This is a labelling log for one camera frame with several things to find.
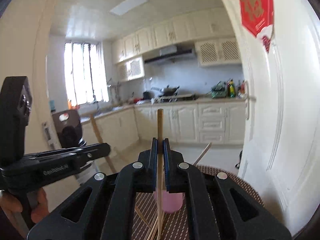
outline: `brown woven table mat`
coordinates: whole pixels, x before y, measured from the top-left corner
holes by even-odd
[[[258,193],[245,181],[238,178],[236,175],[226,172],[224,170],[216,169],[209,166],[198,165],[197,168],[203,173],[210,175],[217,175],[223,171],[233,179],[239,186],[241,186],[249,195],[251,195],[258,203],[263,205]],[[156,201],[153,198],[152,193],[137,193],[136,205],[145,216],[147,221],[151,224],[154,215],[156,214],[157,207]],[[148,227],[141,220],[141,218],[135,212],[132,227],[132,240],[143,240],[147,234]],[[188,220],[186,205],[183,204],[180,210],[172,214],[165,214],[164,222],[162,226],[161,240],[187,240],[188,236]]]

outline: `gas stove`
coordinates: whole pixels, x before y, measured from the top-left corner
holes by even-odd
[[[190,101],[196,100],[197,96],[195,94],[189,95],[175,95],[169,97],[156,97],[154,98],[154,103],[170,103],[170,102],[178,102],[178,101]]]

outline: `ceiling light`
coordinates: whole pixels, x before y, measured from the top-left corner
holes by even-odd
[[[110,12],[116,15],[124,15],[126,12],[132,10],[133,8],[145,2],[147,2],[147,0],[125,0],[113,9],[111,9]]]

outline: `triangular cutout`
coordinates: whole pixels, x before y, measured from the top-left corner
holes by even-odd
[[[258,210],[256,210],[239,192],[234,188],[231,188],[230,193],[235,201],[241,219],[244,222],[258,216]]]
[[[67,206],[62,212],[61,216],[71,220],[72,222],[78,222],[81,214],[84,210],[85,205],[90,197],[92,188],[86,188],[79,196],[77,196],[73,202]]]

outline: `red hanging decoration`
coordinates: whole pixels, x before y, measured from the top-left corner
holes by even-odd
[[[273,33],[273,0],[240,0],[242,25],[246,27],[269,53]]]

